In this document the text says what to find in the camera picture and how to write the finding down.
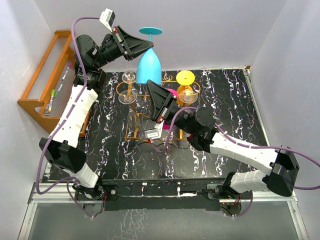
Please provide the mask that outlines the short clear glass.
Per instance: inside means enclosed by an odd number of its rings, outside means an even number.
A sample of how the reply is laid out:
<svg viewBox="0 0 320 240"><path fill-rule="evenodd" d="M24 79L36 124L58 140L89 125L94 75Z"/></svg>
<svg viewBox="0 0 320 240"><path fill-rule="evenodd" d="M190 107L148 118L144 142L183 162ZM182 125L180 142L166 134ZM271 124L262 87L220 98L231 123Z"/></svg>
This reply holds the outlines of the short clear glass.
<svg viewBox="0 0 320 240"><path fill-rule="evenodd" d="M198 95L193 90L185 89L178 94L178 99L184 104L192 104L198 99Z"/></svg>

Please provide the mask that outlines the yellow plastic wine glass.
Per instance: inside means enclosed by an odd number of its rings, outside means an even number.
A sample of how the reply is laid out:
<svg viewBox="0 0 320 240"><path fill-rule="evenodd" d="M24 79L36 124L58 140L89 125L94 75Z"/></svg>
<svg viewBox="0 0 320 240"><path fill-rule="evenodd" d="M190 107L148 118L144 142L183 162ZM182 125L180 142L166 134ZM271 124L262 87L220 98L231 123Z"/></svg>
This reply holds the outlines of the yellow plastic wine glass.
<svg viewBox="0 0 320 240"><path fill-rule="evenodd" d="M179 84L179 87L177 89L177 94L179 94L183 90L193 90L191 87L191 84L195 81L195 75L190 70L182 70L176 75L176 81ZM187 107L191 104L183 103L179 100L179 96L177 97L177 104L182 107Z"/></svg>

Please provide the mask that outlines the tall clear wine glass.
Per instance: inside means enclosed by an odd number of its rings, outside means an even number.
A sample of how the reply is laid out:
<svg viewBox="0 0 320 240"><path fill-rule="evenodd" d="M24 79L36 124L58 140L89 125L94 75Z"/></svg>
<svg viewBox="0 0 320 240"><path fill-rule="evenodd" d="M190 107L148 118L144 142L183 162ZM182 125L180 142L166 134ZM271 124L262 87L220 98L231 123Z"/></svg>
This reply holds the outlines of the tall clear wine glass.
<svg viewBox="0 0 320 240"><path fill-rule="evenodd" d="M126 84L131 84L131 90L137 95L135 108L140 109L142 107L143 102L142 102L140 93L135 88L136 76L137 76L136 71L128 70L122 74L122 81Z"/></svg>

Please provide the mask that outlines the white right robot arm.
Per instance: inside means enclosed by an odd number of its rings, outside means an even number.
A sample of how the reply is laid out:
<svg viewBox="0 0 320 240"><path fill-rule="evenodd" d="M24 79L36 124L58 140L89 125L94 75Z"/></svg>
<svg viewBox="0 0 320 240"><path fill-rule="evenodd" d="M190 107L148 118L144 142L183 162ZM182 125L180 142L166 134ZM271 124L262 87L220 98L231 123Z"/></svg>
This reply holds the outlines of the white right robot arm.
<svg viewBox="0 0 320 240"><path fill-rule="evenodd" d="M229 136L219 129L213 111L207 107L178 107L177 97L152 80L146 83L151 100L153 129L144 132L150 144L162 134L164 124L179 128L187 141L198 150L222 155L255 168L248 172L230 172L214 195L235 198L248 191L269 190L282 197L293 193L300 166L286 147L258 146Z"/></svg>

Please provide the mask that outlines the blue plastic wine glass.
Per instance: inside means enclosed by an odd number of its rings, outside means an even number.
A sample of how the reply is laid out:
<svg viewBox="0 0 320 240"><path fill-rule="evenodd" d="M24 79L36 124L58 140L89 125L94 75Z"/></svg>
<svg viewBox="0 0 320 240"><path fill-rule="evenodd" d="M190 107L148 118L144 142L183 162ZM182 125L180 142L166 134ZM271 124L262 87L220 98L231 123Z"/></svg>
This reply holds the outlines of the blue plastic wine glass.
<svg viewBox="0 0 320 240"><path fill-rule="evenodd" d="M144 35L149 35L149 41L153 39L153 35L160 35L163 31L157 27L142 27L139 32ZM143 85L148 80L155 82L158 85L162 84L162 66L161 62L151 47L140 58L137 71L136 71L136 83Z"/></svg>

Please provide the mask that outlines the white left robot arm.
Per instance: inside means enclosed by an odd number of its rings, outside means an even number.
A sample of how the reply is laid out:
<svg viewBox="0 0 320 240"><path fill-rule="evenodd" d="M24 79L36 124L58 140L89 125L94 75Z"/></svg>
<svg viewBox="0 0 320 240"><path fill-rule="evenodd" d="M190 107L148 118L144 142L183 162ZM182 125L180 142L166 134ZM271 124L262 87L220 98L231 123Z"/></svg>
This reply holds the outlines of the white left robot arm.
<svg viewBox="0 0 320 240"><path fill-rule="evenodd" d="M47 159L55 167L68 173L64 178L85 189L93 200L103 195L101 178L86 163L86 154L77 148L80 131L106 80L101 69L108 63L124 57L131 61L154 44L150 40L130 35L121 26L114 26L101 45L87 34L73 37L76 63L75 79L66 108L48 138L41 138L41 160Z"/></svg>

